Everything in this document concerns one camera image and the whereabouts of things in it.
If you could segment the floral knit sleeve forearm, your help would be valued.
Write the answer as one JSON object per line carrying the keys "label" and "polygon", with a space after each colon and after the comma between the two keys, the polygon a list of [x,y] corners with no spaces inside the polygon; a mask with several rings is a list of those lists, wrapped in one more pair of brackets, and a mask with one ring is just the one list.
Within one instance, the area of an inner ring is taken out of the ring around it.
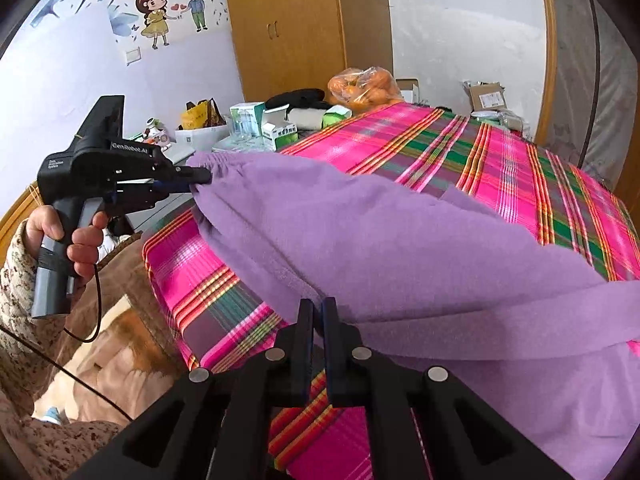
{"label": "floral knit sleeve forearm", "polygon": [[[1,326],[47,356],[60,348],[62,318],[33,318],[37,258],[45,237],[64,230],[50,206],[34,210],[17,228],[1,269]],[[65,479],[119,434],[114,422],[55,425],[32,417],[48,388],[52,366],[12,337],[1,336],[1,434],[33,479]]]}

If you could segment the person's left hand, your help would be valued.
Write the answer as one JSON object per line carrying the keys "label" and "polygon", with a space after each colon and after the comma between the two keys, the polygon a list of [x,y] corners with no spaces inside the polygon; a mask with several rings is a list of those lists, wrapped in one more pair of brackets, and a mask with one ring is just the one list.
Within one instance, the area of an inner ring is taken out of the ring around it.
{"label": "person's left hand", "polygon": [[[77,229],[72,235],[72,244],[67,248],[67,257],[79,275],[78,283],[84,286],[94,273],[99,260],[99,247],[103,243],[103,230],[107,227],[108,215],[97,212],[90,226]],[[37,259],[43,237],[60,240],[64,236],[62,223],[52,206],[39,206],[28,217],[23,233],[26,252]]]}

